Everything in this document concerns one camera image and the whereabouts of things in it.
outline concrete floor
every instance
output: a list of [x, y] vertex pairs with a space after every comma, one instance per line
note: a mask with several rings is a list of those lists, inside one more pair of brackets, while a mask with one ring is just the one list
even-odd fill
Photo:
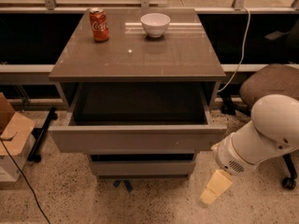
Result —
[[[65, 111], [57, 111], [60, 125]], [[27, 111], [25, 116], [43, 124], [46, 111]], [[223, 115], [212, 110], [213, 121], [225, 124], [225, 135], [236, 131], [249, 118], [237, 113]], [[60, 153], [49, 134], [41, 148], [40, 163], [27, 162], [24, 173], [50, 223], [299, 223], [299, 187], [281, 187], [288, 175], [282, 158], [263, 162], [258, 170], [234, 177], [234, 184], [216, 202], [204, 208], [197, 200], [211, 172], [218, 168], [212, 152], [201, 152], [191, 178], [132, 180], [129, 193], [113, 180], [97, 181], [83, 154]], [[292, 154], [299, 168], [299, 152]], [[0, 183], [0, 223], [46, 223], [32, 192], [21, 176], [16, 183]]]

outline office chair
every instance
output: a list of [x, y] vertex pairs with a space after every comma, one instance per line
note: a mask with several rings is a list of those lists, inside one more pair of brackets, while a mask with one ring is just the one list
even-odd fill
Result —
[[[299, 69], [286, 64], [269, 64], [249, 77], [240, 87], [239, 95], [247, 107], [236, 105], [227, 92], [221, 93], [223, 114], [233, 115], [235, 110], [250, 116], [250, 110], [257, 100], [268, 94], [283, 94], [299, 100]], [[290, 154], [283, 156], [291, 177], [282, 181], [285, 189], [294, 189], [297, 178]]]

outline can lid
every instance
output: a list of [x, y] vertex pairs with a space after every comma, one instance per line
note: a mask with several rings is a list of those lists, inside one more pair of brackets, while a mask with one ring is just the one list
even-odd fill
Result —
[[94, 7], [94, 8], [90, 9], [91, 13], [102, 12], [102, 11], [104, 11], [104, 10], [102, 8], [99, 8], [99, 7]]

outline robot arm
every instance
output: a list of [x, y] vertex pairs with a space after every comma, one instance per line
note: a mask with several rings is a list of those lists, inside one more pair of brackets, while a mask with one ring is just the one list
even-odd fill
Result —
[[299, 148], [299, 102], [272, 94], [251, 110], [251, 121], [217, 144], [217, 164], [231, 175], [245, 175], [265, 160]]

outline box flap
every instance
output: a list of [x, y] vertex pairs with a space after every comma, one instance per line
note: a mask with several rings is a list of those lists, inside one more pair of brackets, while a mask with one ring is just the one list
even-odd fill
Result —
[[15, 110], [6, 99], [4, 94], [0, 92], [0, 133], [7, 127], [9, 121], [13, 117]]
[[[16, 112], [14, 114], [1, 135], [1, 138], [4, 139], [4, 144], [11, 155], [21, 154], [35, 125], [36, 123], [33, 120], [26, 118], [20, 113]], [[0, 146], [0, 155], [7, 155], [7, 152], [2, 145]]]

